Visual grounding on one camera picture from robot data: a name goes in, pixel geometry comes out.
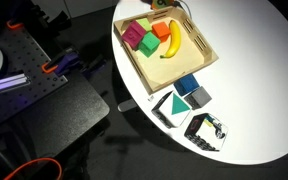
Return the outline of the grey foam cube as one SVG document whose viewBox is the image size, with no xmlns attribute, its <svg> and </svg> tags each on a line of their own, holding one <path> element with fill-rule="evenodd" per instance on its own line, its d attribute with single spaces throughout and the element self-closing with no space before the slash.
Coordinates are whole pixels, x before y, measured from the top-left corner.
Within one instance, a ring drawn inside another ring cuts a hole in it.
<svg viewBox="0 0 288 180">
<path fill-rule="evenodd" d="M 185 97 L 185 101 L 192 107 L 193 110 L 202 108 L 211 100 L 212 97 L 208 94 L 203 86 L 200 86 Z"/>
</svg>

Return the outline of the yellow banana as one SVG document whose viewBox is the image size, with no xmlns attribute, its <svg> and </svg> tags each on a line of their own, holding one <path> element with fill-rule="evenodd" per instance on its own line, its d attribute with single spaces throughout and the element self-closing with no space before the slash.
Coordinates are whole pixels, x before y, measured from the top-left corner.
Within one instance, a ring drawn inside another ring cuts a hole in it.
<svg viewBox="0 0 288 180">
<path fill-rule="evenodd" d="M 169 28 L 171 31 L 170 45 L 168 47 L 168 50 L 163 55 L 161 55 L 161 58 L 173 57 L 178 52 L 181 46 L 181 31 L 177 22 L 171 20 L 169 23 Z"/>
</svg>

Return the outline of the wooden tray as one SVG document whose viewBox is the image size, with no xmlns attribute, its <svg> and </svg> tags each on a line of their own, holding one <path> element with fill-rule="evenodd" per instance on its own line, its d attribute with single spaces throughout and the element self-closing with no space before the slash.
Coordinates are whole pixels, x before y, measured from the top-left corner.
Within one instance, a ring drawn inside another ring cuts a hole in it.
<svg viewBox="0 0 288 180">
<path fill-rule="evenodd" d="M 147 18 L 151 24 L 160 22 L 168 24 L 171 20 L 178 24 L 181 46 L 173 57 L 160 57 L 167 51 L 170 40 L 161 43 L 150 57 L 146 57 L 139 50 L 133 50 L 128 43 L 122 41 L 121 36 L 129 24 L 141 18 Z M 148 94 L 155 93 L 218 59 L 217 54 L 188 14 L 180 8 L 167 7 L 117 20 L 114 22 L 114 32 Z"/>
</svg>

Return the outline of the magenta foam cube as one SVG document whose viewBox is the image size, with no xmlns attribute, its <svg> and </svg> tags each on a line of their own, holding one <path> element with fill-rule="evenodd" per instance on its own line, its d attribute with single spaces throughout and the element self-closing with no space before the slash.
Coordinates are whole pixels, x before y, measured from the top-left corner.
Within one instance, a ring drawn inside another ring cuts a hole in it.
<svg viewBox="0 0 288 180">
<path fill-rule="evenodd" d="M 132 21 L 122 35 L 122 40 L 127 42 L 132 49 L 136 49 L 147 31 L 137 22 Z"/>
</svg>

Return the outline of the orange plush number block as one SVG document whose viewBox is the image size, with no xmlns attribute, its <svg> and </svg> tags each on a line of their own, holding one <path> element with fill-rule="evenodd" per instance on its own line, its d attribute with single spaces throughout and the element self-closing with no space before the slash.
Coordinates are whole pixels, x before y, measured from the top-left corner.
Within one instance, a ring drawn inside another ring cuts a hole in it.
<svg viewBox="0 0 288 180">
<path fill-rule="evenodd" d="M 174 0 L 152 0 L 151 8 L 153 10 L 165 8 L 168 6 L 172 6 L 174 3 Z"/>
</svg>

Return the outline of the blue foam cube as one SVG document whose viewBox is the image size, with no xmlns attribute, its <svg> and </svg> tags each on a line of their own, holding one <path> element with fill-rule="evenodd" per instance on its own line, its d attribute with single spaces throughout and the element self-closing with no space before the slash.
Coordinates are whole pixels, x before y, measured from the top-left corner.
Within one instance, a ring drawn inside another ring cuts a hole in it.
<svg viewBox="0 0 288 180">
<path fill-rule="evenodd" d="M 174 87 L 180 96 L 184 96 L 197 89 L 199 84 L 192 74 L 188 74 L 174 83 Z"/>
</svg>

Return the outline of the black white patterned cube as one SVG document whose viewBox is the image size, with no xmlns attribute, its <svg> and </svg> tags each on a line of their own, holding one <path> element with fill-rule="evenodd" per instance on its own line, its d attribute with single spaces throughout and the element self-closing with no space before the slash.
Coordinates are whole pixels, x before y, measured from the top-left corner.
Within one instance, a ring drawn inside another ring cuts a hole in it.
<svg viewBox="0 0 288 180">
<path fill-rule="evenodd" d="M 195 115 L 184 136 L 204 151 L 220 151 L 228 135 L 228 127 L 209 113 Z"/>
</svg>

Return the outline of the orange clamp far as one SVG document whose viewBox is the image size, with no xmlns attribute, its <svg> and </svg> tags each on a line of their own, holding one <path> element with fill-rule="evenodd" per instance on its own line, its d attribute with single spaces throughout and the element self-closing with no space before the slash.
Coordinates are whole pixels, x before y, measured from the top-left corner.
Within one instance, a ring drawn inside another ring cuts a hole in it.
<svg viewBox="0 0 288 180">
<path fill-rule="evenodd" d="M 23 24 L 23 23 L 14 23 L 14 22 L 12 22 L 11 20 L 9 20 L 9 21 L 6 22 L 6 26 L 7 26 L 9 29 L 14 30 L 14 29 L 23 27 L 24 24 Z"/>
</svg>

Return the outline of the black side table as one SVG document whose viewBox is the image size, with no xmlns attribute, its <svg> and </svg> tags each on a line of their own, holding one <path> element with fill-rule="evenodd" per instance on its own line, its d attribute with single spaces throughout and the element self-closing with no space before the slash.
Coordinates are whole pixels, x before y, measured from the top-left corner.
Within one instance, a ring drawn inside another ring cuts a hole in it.
<svg viewBox="0 0 288 180">
<path fill-rule="evenodd" d="M 80 74 L 0 125 L 0 165 L 13 168 L 31 159 L 64 159 L 91 141 L 110 111 Z"/>
</svg>

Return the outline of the black perforated mounting board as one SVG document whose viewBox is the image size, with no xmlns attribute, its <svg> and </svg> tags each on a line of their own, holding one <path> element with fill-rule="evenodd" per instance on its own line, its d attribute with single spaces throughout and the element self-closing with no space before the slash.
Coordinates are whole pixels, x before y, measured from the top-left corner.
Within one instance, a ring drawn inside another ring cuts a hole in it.
<svg viewBox="0 0 288 180">
<path fill-rule="evenodd" d="M 51 59 L 23 25 L 6 25 L 0 49 L 6 60 L 5 77 L 15 76 L 16 84 L 0 90 L 0 124 L 68 82 L 64 75 L 42 70 Z"/>
</svg>

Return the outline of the orange foam cube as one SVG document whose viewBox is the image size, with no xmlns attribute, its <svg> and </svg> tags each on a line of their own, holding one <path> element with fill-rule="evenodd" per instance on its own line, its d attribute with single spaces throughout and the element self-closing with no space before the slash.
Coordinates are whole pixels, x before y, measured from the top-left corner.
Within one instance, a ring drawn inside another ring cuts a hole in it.
<svg viewBox="0 0 288 180">
<path fill-rule="evenodd" d="M 165 42 L 171 34 L 170 29 L 165 22 L 152 25 L 152 33 L 161 41 Z"/>
</svg>

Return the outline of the white table leg base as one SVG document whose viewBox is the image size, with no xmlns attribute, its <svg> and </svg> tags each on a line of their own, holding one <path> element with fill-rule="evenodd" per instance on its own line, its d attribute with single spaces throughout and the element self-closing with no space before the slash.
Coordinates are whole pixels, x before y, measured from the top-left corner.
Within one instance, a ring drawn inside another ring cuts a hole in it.
<svg viewBox="0 0 288 180">
<path fill-rule="evenodd" d="M 118 105 L 118 110 L 120 112 L 126 112 L 137 106 L 136 102 L 133 99 L 126 100 Z"/>
</svg>

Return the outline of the purple orange clamp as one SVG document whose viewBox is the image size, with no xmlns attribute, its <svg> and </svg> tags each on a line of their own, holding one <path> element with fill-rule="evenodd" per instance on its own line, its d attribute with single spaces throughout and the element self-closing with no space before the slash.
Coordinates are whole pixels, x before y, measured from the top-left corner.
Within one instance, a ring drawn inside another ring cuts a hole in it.
<svg viewBox="0 0 288 180">
<path fill-rule="evenodd" d="M 44 63 L 41 69 L 46 74 L 55 73 L 57 76 L 62 76 L 78 64 L 78 53 L 72 48 L 69 48 L 57 54 L 49 62 Z"/>
</svg>

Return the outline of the light green foam cube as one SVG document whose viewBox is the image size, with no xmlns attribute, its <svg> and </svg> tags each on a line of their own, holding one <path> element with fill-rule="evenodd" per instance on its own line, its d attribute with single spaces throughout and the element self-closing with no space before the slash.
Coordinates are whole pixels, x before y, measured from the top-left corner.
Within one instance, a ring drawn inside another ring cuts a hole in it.
<svg viewBox="0 0 288 180">
<path fill-rule="evenodd" d="M 151 24 L 147 18 L 137 19 L 137 22 L 147 31 L 150 32 L 152 30 Z"/>
</svg>

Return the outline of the silver aluminium rail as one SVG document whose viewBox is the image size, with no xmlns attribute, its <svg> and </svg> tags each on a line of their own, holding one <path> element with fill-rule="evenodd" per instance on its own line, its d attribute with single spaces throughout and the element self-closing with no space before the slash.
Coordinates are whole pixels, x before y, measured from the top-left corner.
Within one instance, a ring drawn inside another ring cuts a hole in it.
<svg viewBox="0 0 288 180">
<path fill-rule="evenodd" d="M 0 91 L 8 90 L 30 83 L 30 79 L 25 74 L 18 74 L 4 79 L 0 79 Z"/>
</svg>

